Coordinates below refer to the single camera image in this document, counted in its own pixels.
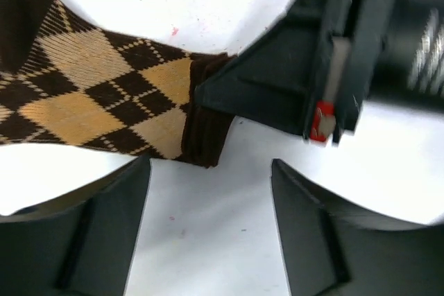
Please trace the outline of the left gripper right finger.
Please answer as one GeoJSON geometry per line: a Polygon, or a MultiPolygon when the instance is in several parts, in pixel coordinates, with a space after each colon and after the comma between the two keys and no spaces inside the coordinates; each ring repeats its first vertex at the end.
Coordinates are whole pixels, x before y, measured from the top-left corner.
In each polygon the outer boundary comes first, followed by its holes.
{"type": "Polygon", "coordinates": [[[271,188],[292,295],[443,294],[443,224],[366,209],[280,159],[271,188]]]}

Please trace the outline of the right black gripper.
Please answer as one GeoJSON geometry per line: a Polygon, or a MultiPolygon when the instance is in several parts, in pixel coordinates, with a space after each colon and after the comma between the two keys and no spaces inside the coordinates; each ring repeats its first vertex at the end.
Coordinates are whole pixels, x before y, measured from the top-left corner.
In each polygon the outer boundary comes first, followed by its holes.
{"type": "Polygon", "coordinates": [[[285,131],[338,143],[373,99],[443,110],[443,0],[295,0],[296,100],[285,131]]]}

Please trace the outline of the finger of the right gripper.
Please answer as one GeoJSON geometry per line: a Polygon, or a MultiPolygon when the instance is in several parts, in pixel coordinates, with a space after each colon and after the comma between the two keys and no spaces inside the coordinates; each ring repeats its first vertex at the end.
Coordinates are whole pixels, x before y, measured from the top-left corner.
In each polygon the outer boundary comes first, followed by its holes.
{"type": "Polygon", "coordinates": [[[197,86],[196,102],[307,137],[325,86],[324,45],[320,23],[280,21],[197,86]]]}

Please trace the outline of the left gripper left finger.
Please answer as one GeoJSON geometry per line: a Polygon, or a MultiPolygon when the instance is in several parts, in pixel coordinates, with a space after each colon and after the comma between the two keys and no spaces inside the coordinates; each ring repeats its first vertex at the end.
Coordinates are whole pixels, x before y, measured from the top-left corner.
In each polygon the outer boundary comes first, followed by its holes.
{"type": "Polygon", "coordinates": [[[148,155],[1,217],[2,295],[123,295],[149,188],[148,155]]]}

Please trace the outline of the dark argyle sock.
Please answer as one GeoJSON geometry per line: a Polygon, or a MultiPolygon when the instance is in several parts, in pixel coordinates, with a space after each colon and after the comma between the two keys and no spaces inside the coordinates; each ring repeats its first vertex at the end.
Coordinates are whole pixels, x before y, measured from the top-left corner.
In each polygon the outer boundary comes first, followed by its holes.
{"type": "Polygon", "coordinates": [[[229,61],[104,30],[61,0],[1,0],[1,143],[216,166],[232,116],[193,94],[229,61]]]}

